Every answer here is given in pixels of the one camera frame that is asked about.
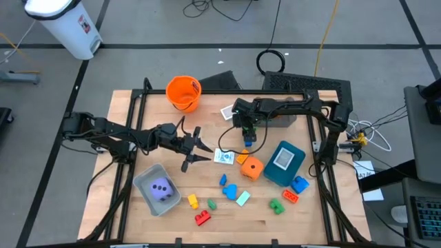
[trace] white trash can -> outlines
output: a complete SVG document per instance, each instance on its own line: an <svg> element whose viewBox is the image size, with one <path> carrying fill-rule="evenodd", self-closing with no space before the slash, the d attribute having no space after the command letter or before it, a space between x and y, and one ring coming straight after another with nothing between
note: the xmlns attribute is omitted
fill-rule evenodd
<svg viewBox="0 0 441 248"><path fill-rule="evenodd" d="M93 58L103 42L81 0L28 0L25 11L77 59Z"/></svg>

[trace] purple dice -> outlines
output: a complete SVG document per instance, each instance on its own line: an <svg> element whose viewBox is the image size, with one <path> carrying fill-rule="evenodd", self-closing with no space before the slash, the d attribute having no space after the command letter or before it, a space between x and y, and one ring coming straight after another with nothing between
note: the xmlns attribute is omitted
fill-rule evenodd
<svg viewBox="0 0 441 248"><path fill-rule="evenodd" d="M150 192L157 201L167 200L174 194L172 186L165 177L154 180L150 185Z"/></svg>

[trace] concrete floor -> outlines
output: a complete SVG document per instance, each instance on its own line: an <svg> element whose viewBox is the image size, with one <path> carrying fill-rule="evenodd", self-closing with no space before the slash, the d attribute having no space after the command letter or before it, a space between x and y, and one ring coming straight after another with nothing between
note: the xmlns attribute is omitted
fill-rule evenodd
<svg viewBox="0 0 441 248"><path fill-rule="evenodd" d="M89 15L97 20L105 12L101 36L105 44L176 44L173 49L145 46L143 49L102 49L87 67L76 111L106 116L113 90L140 88L147 76L156 89L163 89L175 75L189 74L204 78L232 70L245 89L260 89L263 77L255 67L262 49L225 48L231 44L268 43L276 14L277 1L255 1L242 21L236 23L213 9L196 19L183 16L188 1L83 1ZM333 1L282 1L274 43L321 42L333 8ZM407 0L423 39L427 44L441 44L438 10L441 2ZM216 6L239 17L247 1L216 1ZM17 42L32 22L21 2L0 3L0 32ZM399 0L342 0L329 33L330 44L407 44L418 45ZM0 40L0 54L10 50ZM0 240L2 247L15 247L45 168L54 137L81 61L59 48L42 48L39 44L58 41L37 23L28 35L23 51L34 61L28 63L14 55L0 70L40 70L41 84L0 83L0 106L10 107L17 116L0 147ZM188 44L199 45L196 49ZM321 56L318 76L351 81L354 112L360 119L374 121L404 105L403 87L429 84L435 80L433 70L421 48L396 49L326 49ZM316 49L278 49L286 56L286 72L312 75ZM433 60L441 63L441 50L430 50ZM262 66L277 70L279 62L264 56ZM367 151L391 165L413 158L406 119L385 125L382 133L393 151L376 147ZM86 143L70 144L87 148ZM85 188L92 176L95 157L61 149L50 177L41 209L28 245L46 245L76 240L85 204ZM386 168L373 161L376 167ZM383 189L385 201L369 203L389 220L391 206L402 203L399 185ZM380 244L403 245L403 240L389 231L367 212L372 238Z"/></svg>

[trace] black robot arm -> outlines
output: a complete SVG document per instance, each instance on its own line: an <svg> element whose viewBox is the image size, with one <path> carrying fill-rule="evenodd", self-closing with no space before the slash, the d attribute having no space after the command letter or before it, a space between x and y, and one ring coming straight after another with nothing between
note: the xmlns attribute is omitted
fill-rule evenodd
<svg viewBox="0 0 441 248"><path fill-rule="evenodd" d="M328 107L329 116L322 113ZM269 121L281 115L310 115L328 128L326 139L320 145L318 160L330 165L336 163L337 140L347 127L351 110L335 101L321 101L311 97L304 101L279 101L275 99L254 99L251 103L237 99L233 105L233 126L242 128L245 142L256 141L254 125L261 121Z"/></svg>
<svg viewBox="0 0 441 248"><path fill-rule="evenodd" d="M133 130L132 128L108 121L106 118L94 117L90 113L71 112L63 119L64 139L86 140L91 142L92 148L103 148L109 151L117 163L128 163L133 159L135 148L141 149L144 154L163 147L179 154L186 155L181 171L186 172L189 163L209 161L210 158L193 154L193 148L213 152L204 145L199 138L200 127L196 127L193 136L184 131L185 117L178 122L157 125L149 130ZM178 137L177 128L181 125L183 137Z"/></svg>

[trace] red lego brick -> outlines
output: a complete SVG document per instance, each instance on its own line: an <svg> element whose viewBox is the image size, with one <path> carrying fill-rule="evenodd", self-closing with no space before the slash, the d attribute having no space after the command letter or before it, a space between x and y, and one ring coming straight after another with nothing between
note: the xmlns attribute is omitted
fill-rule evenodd
<svg viewBox="0 0 441 248"><path fill-rule="evenodd" d="M194 217L194 219L196 220L196 224L198 224L198 226L202 225L205 221L209 220L210 218L211 216L207 210L202 211L201 214L198 214Z"/></svg>
<svg viewBox="0 0 441 248"><path fill-rule="evenodd" d="M285 189L283 191L282 196L292 203L297 203L298 201L298 196L295 193L289 191L288 189Z"/></svg>

